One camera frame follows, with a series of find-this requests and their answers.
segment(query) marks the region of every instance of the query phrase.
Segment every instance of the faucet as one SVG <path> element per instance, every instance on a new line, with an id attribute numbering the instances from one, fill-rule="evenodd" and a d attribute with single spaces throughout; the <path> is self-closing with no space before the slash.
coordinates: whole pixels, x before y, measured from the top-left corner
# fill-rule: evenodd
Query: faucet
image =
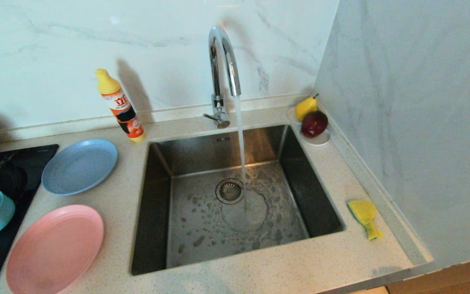
<path id="1" fill-rule="evenodd" d="M 236 97 L 240 95 L 239 71 L 237 70 L 237 62 L 233 54 L 233 47 L 230 39 L 220 26 L 214 26 L 209 31 L 209 61 L 211 66 L 211 77 L 213 79 L 213 91 L 211 95 L 211 105 L 213 107 L 213 115 L 203 114 L 205 117 L 212 119 L 217 128 L 223 129 L 230 125 L 226 107 L 224 106 L 224 95 L 220 93 L 219 85 L 219 67 L 217 62 L 217 48 L 215 44 L 218 42 L 224 61 L 226 62 L 226 72 L 228 73 L 231 95 Z"/>

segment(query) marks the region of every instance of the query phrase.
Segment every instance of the dish soap bottle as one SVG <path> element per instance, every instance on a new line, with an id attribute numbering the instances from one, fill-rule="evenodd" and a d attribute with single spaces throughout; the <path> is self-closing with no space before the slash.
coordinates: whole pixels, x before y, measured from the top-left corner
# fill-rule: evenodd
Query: dish soap bottle
<path id="1" fill-rule="evenodd" d="M 134 142 L 144 140 L 146 138 L 144 129 L 121 84 L 112 78 L 106 69 L 97 69 L 95 75 L 97 76 L 97 90 L 108 103 L 108 107 L 128 138 Z"/>

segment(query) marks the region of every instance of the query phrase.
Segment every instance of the pear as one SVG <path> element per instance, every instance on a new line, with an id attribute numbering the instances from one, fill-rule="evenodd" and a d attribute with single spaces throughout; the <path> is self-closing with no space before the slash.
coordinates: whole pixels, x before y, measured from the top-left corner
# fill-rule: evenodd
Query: pear
<path id="1" fill-rule="evenodd" d="M 312 97 L 308 97 L 295 106 L 295 115 L 300 121 L 302 121 L 308 113 L 317 110 L 317 96 L 318 94 Z"/>

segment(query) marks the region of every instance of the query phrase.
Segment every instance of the small white dish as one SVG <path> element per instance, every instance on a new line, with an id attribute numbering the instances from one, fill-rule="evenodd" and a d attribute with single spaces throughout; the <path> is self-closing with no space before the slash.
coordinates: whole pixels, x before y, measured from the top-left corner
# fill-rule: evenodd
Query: small white dish
<path id="1" fill-rule="evenodd" d="M 294 107 L 292 107 L 288 110 L 288 118 L 295 125 L 301 125 L 302 124 L 302 121 L 300 121 L 297 118 L 297 116 L 295 115 L 295 108 Z"/>
<path id="2" fill-rule="evenodd" d="M 325 129 L 324 132 L 322 132 L 322 134 L 315 136 L 313 138 L 308 138 L 302 135 L 302 133 L 300 134 L 300 138 L 302 138 L 304 142 L 306 142 L 308 145 L 315 146 L 315 147 L 322 146 L 325 143 L 328 143 L 328 141 L 330 140 L 330 137 L 331 136 L 330 136 L 330 132 L 328 131 L 328 129 Z"/>

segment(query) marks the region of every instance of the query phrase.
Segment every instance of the sink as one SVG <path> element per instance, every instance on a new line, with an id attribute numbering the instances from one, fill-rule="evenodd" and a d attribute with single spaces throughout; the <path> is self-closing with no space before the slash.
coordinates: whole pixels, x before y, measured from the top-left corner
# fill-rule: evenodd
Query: sink
<path id="1" fill-rule="evenodd" d="M 155 272 L 342 231 L 289 125 L 149 145 L 131 272 Z"/>

